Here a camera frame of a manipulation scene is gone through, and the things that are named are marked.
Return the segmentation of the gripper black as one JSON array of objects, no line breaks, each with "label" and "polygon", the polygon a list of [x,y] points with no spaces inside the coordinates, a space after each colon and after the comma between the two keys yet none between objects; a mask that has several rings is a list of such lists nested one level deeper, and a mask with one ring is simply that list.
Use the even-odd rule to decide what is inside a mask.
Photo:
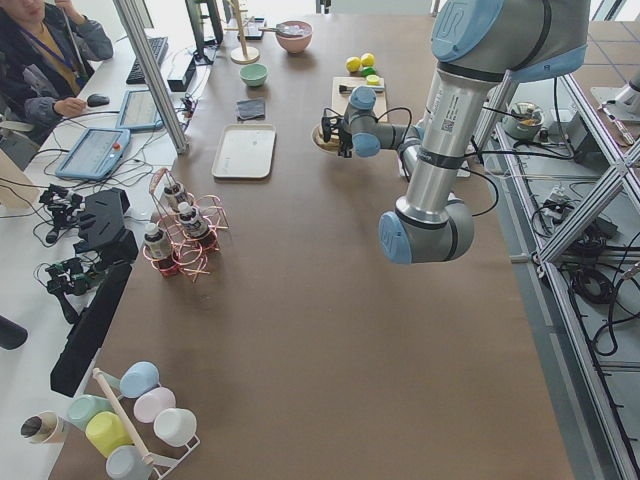
[{"label": "gripper black", "polygon": [[352,158],[352,136],[346,131],[338,133],[339,151],[338,156],[341,158]]}]

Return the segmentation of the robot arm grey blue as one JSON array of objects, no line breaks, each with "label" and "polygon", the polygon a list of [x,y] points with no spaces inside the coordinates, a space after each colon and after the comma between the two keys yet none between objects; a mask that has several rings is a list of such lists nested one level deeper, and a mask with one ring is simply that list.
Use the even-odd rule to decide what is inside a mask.
[{"label": "robot arm grey blue", "polygon": [[356,88],[337,123],[341,153],[394,150],[409,162],[408,190],[379,221],[385,256],[398,264],[446,262],[474,236],[472,214],[452,188],[489,91],[577,70],[587,48],[587,1],[449,1],[431,35],[438,61],[420,127],[381,123],[374,90]]}]

